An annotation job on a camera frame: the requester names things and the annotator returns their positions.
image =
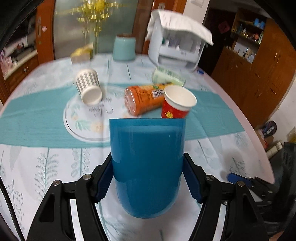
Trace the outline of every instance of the metal screw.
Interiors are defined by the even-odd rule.
[[[207,179],[208,181],[213,181],[213,180],[215,179],[215,177],[212,176],[212,175],[207,175],[207,176],[206,176],[206,179]]]
[[[89,179],[91,179],[91,175],[90,175],[90,174],[85,174],[85,175],[83,176],[83,179],[84,179],[84,180],[89,180]]]
[[[61,183],[60,180],[54,180],[54,181],[52,182],[52,184],[53,184],[54,186],[58,186],[60,183]]]
[[[243,186],[244,186],[244,182],[243,182],[243,181],[238,181],[237,184],[238,184],[240,187],[243,187]]]

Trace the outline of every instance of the barcode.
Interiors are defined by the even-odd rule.
[[[160,96],[163,96],[165,93],[165,90],[164,89],[157,89],[157,90],[153,90],[152,91],[152,95],[153,95],[153,98],[156,99]]]

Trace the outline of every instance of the blue gripper pad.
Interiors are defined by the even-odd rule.
[[[202,196],[200,193],[200,182],[198,181],[190,163],[184,157],[183,159],[183,170],[185,180],[187,182],[191,196],[197,200],[198,203],[202,202]]]
[[[228,174],[227,181],[229,181],[230,183],[233,183],[233,184],[235,184],[237,181],[243,181],[248,188],[252,187],[252,181],[250,179],[248,179],[246,177],[242,177],[242,176],[237,175],[232,172]]]
[[[98,192],[96,195],[96,200],[99,202],[106,196],[108,188],[113,178],[113,166],[112,161],[107,165],[101,179],[98,182]]]

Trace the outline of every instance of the oval design on tablecloth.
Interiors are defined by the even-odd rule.
[[[109,143],[109,119],[135,118],[124,105],[124,88],[107,86],[102,92],[103,99],[94,106],[85,105],[79,94],[67,103],[63,115],[64,125],[76,139]]]

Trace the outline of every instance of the tablecloth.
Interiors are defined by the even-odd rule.
[[[84,68],[97,71],[104,90],[103,101],[93,107],[82,104],[73,85]],[[110,153],[109,118],[133,118],[124,106],[124,88],[151,84],[154,69],[141,55],[132,62],[114,62],[110,54],[100,54],[73,65],[65,58],[40,65],[12,93],[0,112],[0,176],[25,237],[54,180],[76,181],[104,162]],[[174,71],[186,78],[185,87],[199,103],[186,120],[185,152],[195,164],[221,181],[234,172],[273,183],[260,141],[229,96],[207,74]],[[155,110],[142,117],[159,116]],[[96,207],[109,240],[171,241],[189,239],[201,204],[191,197],[182,176],[176,202],[157,218],[127,214],[114,180]],[[225,211],[222,205],[214,240],[220,240]],[[76,239],[83,240],[74,200],[71,212]],[[2,193],[0,213],[16,234]]]

